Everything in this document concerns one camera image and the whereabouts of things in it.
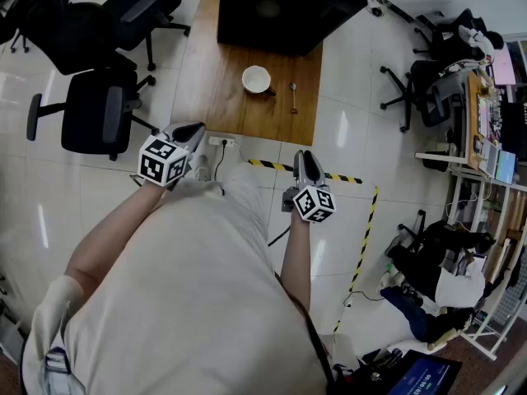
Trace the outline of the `open silver laptop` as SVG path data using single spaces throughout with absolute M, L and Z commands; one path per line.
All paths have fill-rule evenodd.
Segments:
M 515 174 L 515 154 L 503 151 L 487 139 L 483 141 L 482 160 L 479 170 L 489 179 L 512 184 Z

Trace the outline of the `black office chair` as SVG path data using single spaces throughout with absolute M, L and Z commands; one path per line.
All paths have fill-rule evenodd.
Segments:
M 106 0 L 102 7 L 110 14 L 119 49 L 131 51 L 141 42 L 147 46 L 147 69 L 156 70 L 152 56 L 152 32 L 155 29 L 182 30 L 189 36 L 191 27 L 173 22 L 172 13 L 181 0 Z
M 148 75 L 141 81 L 132 70 L 94 69 L 72 77 L 63 103 L 42 104 L 42 95 L 32 97 L 26 122 L 26 138 L 36 139 L 41 118 L 63 113 L 61 146 L 85 155 L 108 156 L 117 160 L 128 149 L 132 123 L 155 136 L 159 128 L 135 116 L 142 106 L 140 90 L 154 86 L 156 78 Z
M 13 0 L 8 9 L 2 7 L 7 0 L 0 0 L 0 44 L 12 40 L 11 53 L 16 52 L 15 44 L 21 36 L 21 25 L 26 18 L 32 0 Z
M 449 99 L 461 96 L 464 91 L 462 72 L 448 72 L 446 66 L 438 61 L 415 61 L 405 74 L 408 79 L 406 85 L 390 68 L 381 66 L 380 72 L 388 74 L 402 92 L 400 97 L 380 104 L 380 108 L 386 110 L 388 106 L 404 102 L 404 125 L 399 129 L 402 133 L 410 129 L 413 107 L 421 114 L 423 124 L 432 128 L 450 118 Z
M 31 0 L 21 33 L 63 75 L 93 69 L 137 69 L 117 52 L 111 15 L 99 4 L 69 0 Z
M 460 60 L 476 55 L 476 49 L 466 44 L 459 37 L 459 26 L 475 29 L 487 33 L 487 27 L 481 17 L 474 17 L 470 9 L 465 9 L 453 21 L 438 23 L 433 26 L 427 23 L 431 29 L 431 39 L 417 27 L 414 32 L 418 33 L 425 41 L 426 49 L 413 49 L 415 54 L 426 54 L 433 60 Z

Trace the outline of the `person's white shoe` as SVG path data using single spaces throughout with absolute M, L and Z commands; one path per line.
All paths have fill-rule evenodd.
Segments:
M 211 180 L 211 169 L 208 158 L 205 155 L 200 155 L 196 161 L 194 168 L 195 178 L 201 182 L 209 182 Z

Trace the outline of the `black box cabinet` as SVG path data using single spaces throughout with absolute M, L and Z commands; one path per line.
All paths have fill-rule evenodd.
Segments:
M 367 0 L 220 0 L 217 41 L 306 56 Z

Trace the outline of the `yellow black hazard tape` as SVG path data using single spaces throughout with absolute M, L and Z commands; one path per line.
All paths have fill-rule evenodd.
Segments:
M 379 190 L 351 155 L 316 156 L 336 212 L 310 228 L 310 316 L 317 330 L 333 333 L 342 327 L 357 288 Z

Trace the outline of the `black chair base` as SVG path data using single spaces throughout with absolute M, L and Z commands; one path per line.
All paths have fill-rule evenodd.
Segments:
M 417 219 L 413 228 L 405 224 L 398 225 L 398 239 L 400 244 L 408 243 L 407 249 L 411 253 L 418 253 L 424 241 L 427 213 L 423 209 L 417 211 Z

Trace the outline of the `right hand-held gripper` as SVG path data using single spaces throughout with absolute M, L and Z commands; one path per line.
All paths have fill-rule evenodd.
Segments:
M 325 172 L 311 151 L 299 150 L 293 161 L 296 186 L 282 195 L 282 211 L 296 211 L 303 221 L 322 223 L 336 212 L 334 195 L 327 188 Z

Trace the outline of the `person's cream trousers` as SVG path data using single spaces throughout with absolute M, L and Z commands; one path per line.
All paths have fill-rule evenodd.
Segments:
M 264 215 L 263 199 L 252 166 L 241 162 L 235 165 L 222 180 L 224 192 L 241 205 L 253 218 L 264 239 L 268 237 L 268 226 Z

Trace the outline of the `person's cream shirt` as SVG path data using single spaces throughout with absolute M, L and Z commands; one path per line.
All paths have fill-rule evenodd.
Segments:
M 27 395 L 325 395 L 267 239 L 222 183 L 163 194 L 90 297 L 65 273 L 36 308 Z

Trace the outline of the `cluttered wooden office desk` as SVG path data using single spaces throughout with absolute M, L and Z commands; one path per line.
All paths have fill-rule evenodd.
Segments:
M 489 83 L 481 72 L 470 73 L 466 82 L 467 115 L 469 116 L 469 140 L 467 165 L 479 170 L 482 160 L 483 141 L 487 139 L 502 149 L 501 103 L 527 103 L 527 35 L 509 35 L 505 44 L 511 55 L 515 73 L 515 86 L 498 86 L 494 82 L 492 64 L 487 67 Z M 527 159 L 516 159 L 527 166 Z

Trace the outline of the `white bowl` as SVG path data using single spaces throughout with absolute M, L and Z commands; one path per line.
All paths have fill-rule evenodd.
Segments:
M 275 96 L 277 93 L 271 87 L 269 72 L 260 66 L 247 67 L 242 73 L 242 86 L 250 94 L 264 94 Z

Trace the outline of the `white jacket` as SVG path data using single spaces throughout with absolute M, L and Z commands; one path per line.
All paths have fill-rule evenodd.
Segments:
M 493 60 L 495 52 L 504 47 L 504 40 L 500 34 L 494 31 L 483 33 L 474 28 L 458 26 L 459 37 L 470 47 L 480 50 L 485 58 Z

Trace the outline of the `black waste bin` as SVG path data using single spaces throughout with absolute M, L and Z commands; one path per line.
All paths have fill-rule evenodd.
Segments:
M 434 156 L 447 156 L 448 155 L 446 151 L 427 151 L 426 154 L 434 155 Z M 443 160 L 423 159 L 422 163 L 425 168 L 429 170 L 440 171 L 440 172 L 446 172 L 449 166 L 449 162 L 443 161 Z

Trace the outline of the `black monitor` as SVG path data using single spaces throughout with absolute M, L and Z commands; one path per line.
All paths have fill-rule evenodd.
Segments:
M 501 137 L 504 151 L 527 159 L 527 103 L 501 103 Z

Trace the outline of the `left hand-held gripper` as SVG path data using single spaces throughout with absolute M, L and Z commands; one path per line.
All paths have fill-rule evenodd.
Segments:
M 137 176 L 163 188 L 184 177 L 187 164 L 206 132 L 203 122 L 172 123 L 163 130 L 171 140 L 149 136 L 139 150 Z M 184 143 L 184 148 L 176 143 Z

